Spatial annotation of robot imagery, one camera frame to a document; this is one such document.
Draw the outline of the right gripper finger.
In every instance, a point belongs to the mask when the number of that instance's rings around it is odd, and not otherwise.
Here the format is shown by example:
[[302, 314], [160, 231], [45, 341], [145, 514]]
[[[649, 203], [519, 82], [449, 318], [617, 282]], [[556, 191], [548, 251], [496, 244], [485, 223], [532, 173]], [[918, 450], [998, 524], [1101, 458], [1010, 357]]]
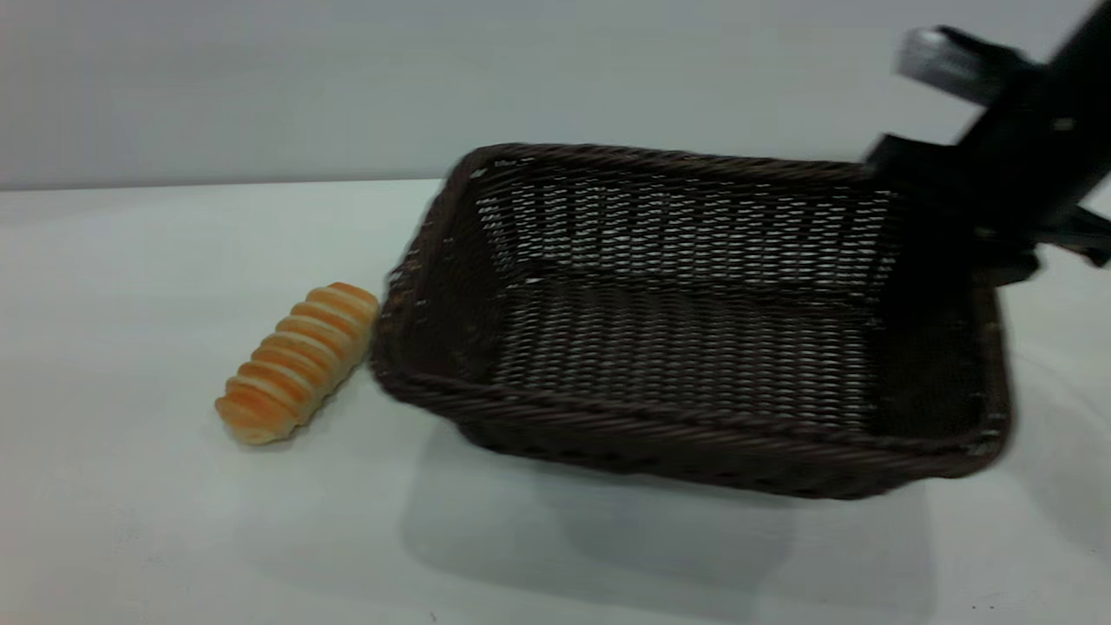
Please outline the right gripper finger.
[[968, 222], [899, 195], [899, 288], [970, 289], [975, 238]]
[[1023, 238], [981, 234], [981, 266], [992, 288], [1031, 280], [1041, 269], [1038, 244]]

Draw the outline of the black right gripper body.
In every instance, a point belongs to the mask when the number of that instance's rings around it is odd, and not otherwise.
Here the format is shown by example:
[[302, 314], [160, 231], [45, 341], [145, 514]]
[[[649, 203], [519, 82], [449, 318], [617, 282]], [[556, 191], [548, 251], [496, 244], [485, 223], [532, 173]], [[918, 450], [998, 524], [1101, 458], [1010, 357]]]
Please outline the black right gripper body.
[[1108, 104], [998, 103], [955, 145], [885, 135], [868, 171], [960, 224], [1108, 264], [1108, 219], [1082, 206], [1108, 177]]

